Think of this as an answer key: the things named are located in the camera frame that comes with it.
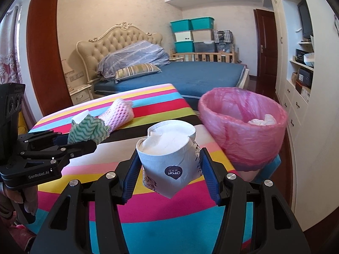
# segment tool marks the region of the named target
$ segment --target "person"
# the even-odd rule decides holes
[[[25,226],[17,224],[17,213],[12,201],[23,203],[26,212],[35,215],[38,210],[38,186],[25,188],[23,193],[25,199],[20,192],[10,190],[3,182],[0,182],[0,220],[3,221],[20,248],[29,252],[36,235]]]

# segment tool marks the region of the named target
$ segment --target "white wardrobe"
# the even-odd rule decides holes
[[[315,65],[309,103],[291,82],[299,65],[296,49],[303,40],[298,3],[272,0],[278,34],[276,93],[289,113],[293,158],[292,210],[306,230],[339,206],[339,34],[326,0],[306,0],[313,26]]]

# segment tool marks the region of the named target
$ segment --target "blue mattress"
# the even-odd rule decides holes
[[[172,62],[160,69],[160,73],[121,81],[117,84],[114,81],[99,81],[94,85],[94,92],[110,95],[171,83],[189,105],[197,110],[198,100],[204,93],[218,87],[237,87],[245,67],[241,64],[220,62]]]

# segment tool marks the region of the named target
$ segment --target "teal storage bin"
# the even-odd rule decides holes
[[[193,30],[214,28],[214,18],[212,17],[199,17],[191,19],[191,21]]]
[[[194,52],[193,41],[174,42],[177,53]]]
[[[193,30],[192,22],[190,19],[173,21],[170,24],[171,24],[173,33],[180,32],[180,31],[186,31],[186,30]]]

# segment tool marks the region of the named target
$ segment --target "black stripe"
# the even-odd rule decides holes
[[[193,126],[202,124],[201,120],[196,115],[188,115],[184,117],[179,117],[176,120],[182,120],[182,121],[188,122],[192,124]],[[135,126],[135,127],[115,130],[110,134],[108,138],[106,138],[101,143],[121,141],[125,139],[147,136],[147,129],[157,123],[158,122],[154,122],[154,123],[145,124],[141,126]]]

